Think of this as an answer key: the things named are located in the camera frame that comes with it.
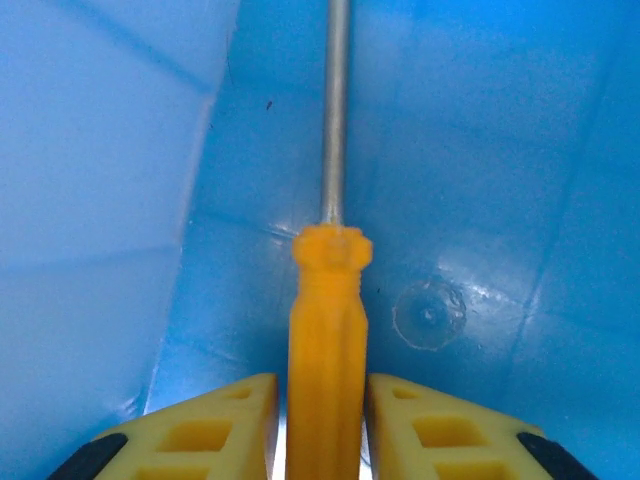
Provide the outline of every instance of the yellow screwdriver handle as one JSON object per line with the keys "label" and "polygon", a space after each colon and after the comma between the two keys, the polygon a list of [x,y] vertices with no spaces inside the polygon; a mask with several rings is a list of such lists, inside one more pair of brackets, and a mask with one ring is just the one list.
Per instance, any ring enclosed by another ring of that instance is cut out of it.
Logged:
{"label": "yellow screwdriver handle", "polygon": [[306,227],[293,241],[300,269],[290,317],[288,480],[357,480],[367,318],[360,275],[372,244],[357,228]]}

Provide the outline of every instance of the screwdriver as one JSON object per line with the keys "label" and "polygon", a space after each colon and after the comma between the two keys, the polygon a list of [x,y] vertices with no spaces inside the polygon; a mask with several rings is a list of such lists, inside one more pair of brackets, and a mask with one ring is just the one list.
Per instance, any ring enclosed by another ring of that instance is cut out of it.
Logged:
{"label": "screwdriver", "polygon": [[321,223],[293,240],[298,296],[289,322],[287,480],[355,480],[368,323],[360,299],[372,244],[343,225],[350,1],[329,0]]}

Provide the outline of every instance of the square hole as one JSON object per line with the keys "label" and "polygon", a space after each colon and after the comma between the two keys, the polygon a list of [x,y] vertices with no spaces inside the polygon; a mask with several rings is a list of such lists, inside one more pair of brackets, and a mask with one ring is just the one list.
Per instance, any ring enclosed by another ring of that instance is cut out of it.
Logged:
{"label": "square hole", "polygon": [[158,452],[218,452],[227,442],[233,423],[228,420],[193,420],[171,429]]}
{"label": "square hole", "polygon": [[418,395],[410,392],[409,390],[405,390],[404,388],[394,388],[393,396],[400,400],[412,400],[414,398],[418,398]]}
{"label": "square hole", "polygon": [[440,480],[516,480],[501,462],[439,463],[435,467]]}
{"label": "square hole", "polygon": [[244,400],[246,398],[249,398],[249,396],[251,396],[251,389],[242,388],[240,390],[236,390],[235,392],[230,393],[229,395],[227,395],[227,398],[233,398],[235,400]]}
{"label": "square hole", "polygon": [[202,467],[153,467],[138,470],[135,480],[207,480],[208,474]]}
{"label": "square hole", "polygon": [[424,448],[488,445],[478,427],[464,417],[424,417],[413,422]]}

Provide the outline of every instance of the blue plastic wall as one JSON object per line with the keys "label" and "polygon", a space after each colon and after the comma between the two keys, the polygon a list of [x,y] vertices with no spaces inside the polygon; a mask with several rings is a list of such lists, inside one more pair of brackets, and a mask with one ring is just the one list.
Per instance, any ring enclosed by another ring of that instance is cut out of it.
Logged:
{"label": "blue plastic wall", "polygon": [[238,3],[0,2],[0,479],[143,411]]}
{"label": "blue plastic wall", "polygon": [[[291,238],[319,217],[325,5],[241,4],[151,410],[284,379]],[[357,0],[353,36],[346,214],[374,242],[370,370],[636,478],[636,2]],[[463,328],[425,318],[426,283],[460,294]]]}
{"label": "blue plastic wall", "polygon": [[[42,478],[150,384],[148,411],[261,371],[285,385],[326,2],[243,0],[231,42],[237,3],[0,6],[0,478]],[[354,0],[353,37],[369,369],[636,478],[640,7]]]}

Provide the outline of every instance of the blue plastic surface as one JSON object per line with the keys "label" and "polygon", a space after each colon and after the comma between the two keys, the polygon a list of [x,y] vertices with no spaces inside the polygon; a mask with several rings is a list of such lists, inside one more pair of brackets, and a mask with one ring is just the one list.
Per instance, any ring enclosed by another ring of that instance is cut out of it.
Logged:
{"label": "blue plastic surface", "polygon": [[[286,385],[326,2],[243,0],[233,35],[237,2],[177,3],[0,7],[0,478],[139,413],[181,243],[147,410],[261,371]],[[369,369],[634,479],[640,7],[354,0],[353,21],[345,210],[374,242]]]}
{"label": "blue plastic surface", "polygon": [[144,409],[238,3],[0,4],[2,480]]}

